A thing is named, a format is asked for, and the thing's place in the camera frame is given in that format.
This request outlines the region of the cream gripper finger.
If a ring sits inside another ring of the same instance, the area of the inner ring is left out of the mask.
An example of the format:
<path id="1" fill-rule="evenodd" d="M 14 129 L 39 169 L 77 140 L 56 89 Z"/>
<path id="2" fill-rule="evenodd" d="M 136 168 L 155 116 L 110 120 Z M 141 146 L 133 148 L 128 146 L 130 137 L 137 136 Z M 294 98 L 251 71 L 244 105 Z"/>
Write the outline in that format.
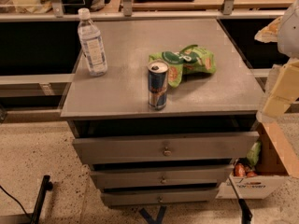
<path id="1" fill-rule="evenodd" d="M 263 113 L 271 118 L 283 115 L 299 98 L 299 61 L 285 63 L 263 107 Z"/>

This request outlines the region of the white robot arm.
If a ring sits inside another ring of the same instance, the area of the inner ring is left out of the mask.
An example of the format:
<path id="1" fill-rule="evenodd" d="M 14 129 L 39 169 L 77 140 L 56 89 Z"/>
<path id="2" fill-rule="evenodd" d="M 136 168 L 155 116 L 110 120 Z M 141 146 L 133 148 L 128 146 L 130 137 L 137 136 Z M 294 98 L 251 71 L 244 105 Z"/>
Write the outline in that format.
<path id="1" fill-rule="evenodd" d="M 276 118 L 283 115 L 299 98 L 299 0 L 282 17 L 260 30 L 256 39 L 277 42 L 278 51 L 291 59 L 279 69 L 278 78 L 262 110 L 264 115 Z"/>

